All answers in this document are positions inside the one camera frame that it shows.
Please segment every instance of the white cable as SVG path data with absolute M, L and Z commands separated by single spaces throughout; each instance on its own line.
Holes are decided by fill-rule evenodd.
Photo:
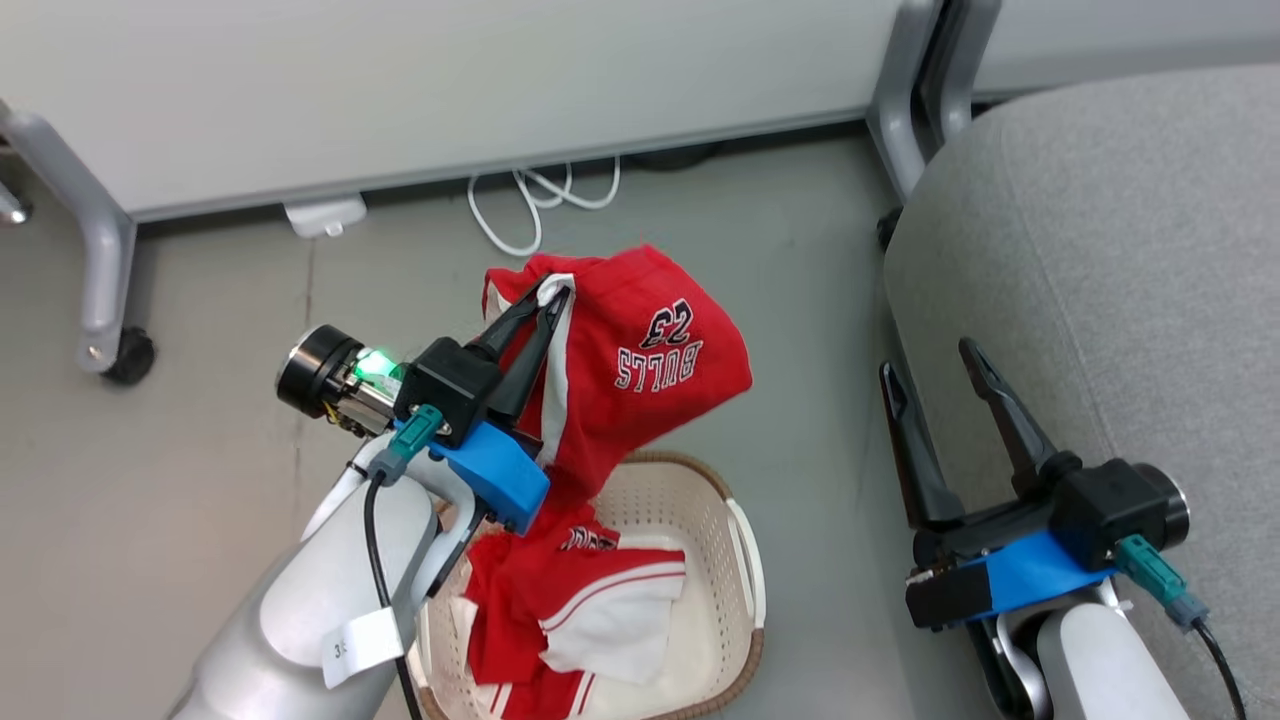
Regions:
M 471 176 L 471 181 L 467 182 L 467 205 L 471 206 L 471 215 L 475 217 L 476 223 L 480 229 L 484 231 L 485 237 L 489 242 L 506 252 L 507 255 L 513 255 L 516 258 L 527 258 L 543 246 L 543 219 L 538 213 L 539 209 L 549 210 L 552 208 L 558 208 L 562 202 L 568 202 L 576 205 L 584 210 L 600 210 L 607 208 L 609 202 L 618 195 L 618 184 L 622 179 L 622 158 L 613 158 L 613 183 L 609 186 L 609 192 L 599 200 L 588 200 L 585 197 L 573 195 L 570 192 L 573 187 L 573 167 L 564 163 L 564 184 L 558 186 L 554 182 L 543 177 L 541 173 L 531 170 L 529 168 L 516 168 L 511 170 L 512 177 L 516 178 L 516 187 L 520 188 L 521 197 L 525 199 L 525 206 L 529 208 L 529 214 L 534 219 L 534 241 L 525 247 L 512 247 L 503 242 L 498 233 L 493 232 L 489 223 L 484 220 L 484 215 L 480 213 L 480 206 L 476 204 L 476 181 L 480 176 Z M 538 197 L 529 191 L 527 179 L 532 178 L 534 182 L 540 184 L 543 188 L 552 193 L 552 197 Z

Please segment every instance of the laundry basket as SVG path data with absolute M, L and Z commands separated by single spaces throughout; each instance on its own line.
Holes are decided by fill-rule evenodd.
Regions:
M 685 551 L 684 593 L 672 606 L 658 680 L 632 685 L 596 678 L 579 715 L 586 720 L 684 720 L 716 712 L 755 675 L 764 650 L 764 574 L 746 515 L 705 464 L 675 452 L 634 454 L 594 501 L 620 547 Z M 422 707 L 433 720 L 489 720 L 467 669 L 451 598 L 471 566 L 458 564 L 420 620 Z

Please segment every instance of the black wheel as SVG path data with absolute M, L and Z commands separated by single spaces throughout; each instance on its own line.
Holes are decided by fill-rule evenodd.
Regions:
M 155 361 L 156 343 L 151 342 L 146 331 L 124 328 L 120 331 L 120 348 L 115 364 L 104 370 L 102 377 L 118 386 L 132 387 L 147 377 Z
M 897 229 L 897 219 L 902 217 L 902 206 L 893 208 L 884 217 L 876 222 L 876 238 L 881 243 L 881 250 L 888 250 L 888 241 L 893 240 L 893 231 Z

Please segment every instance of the gray sofa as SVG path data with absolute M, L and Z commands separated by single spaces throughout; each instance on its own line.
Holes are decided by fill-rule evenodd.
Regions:
M 1280 719 L 1280 67 L 1016 100 L 931 161 L 884 284 L 945 475 L 1012 498 L 956 354 L 972 336 L 1059 447 L 1181 484 L 1169 555 L 1211 610 L 1249 716 Z M 1204 648 L 1121 582 L 1192 717 L 1231 705 Z

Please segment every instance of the gray floor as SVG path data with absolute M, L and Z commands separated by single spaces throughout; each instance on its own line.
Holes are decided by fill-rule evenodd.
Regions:
M 518 196 L 486 184 L 517 242 Z M 0 231 L 0 697 L 13 717 L 161 717 L 355 447 L 274 398 L 292 342 L 321 322 L 403 352 L 475 332 L 485 268 L 516 261 L 457 195 L 375 205 L 319 241 L 275 213 L 172 228 L 140 251 L 160 359 L 122 392 L 74 365 L 76 227 L 35 200 L 32 223 Z M 609 209 L 544 217 L 550 252 L 663 249 L 750 347 L 755 388 L 655 443 L 719 469 L 760 543 L 767 648 L 728 719 L 995 716 L 963 638 L 915 630 L 902 605 L 910 536 L 873 372 L 890 337 L 873 227 L 891 204 L 851 133 L 628 172 Z M 403 716 L 393 693 L 379 717 Z

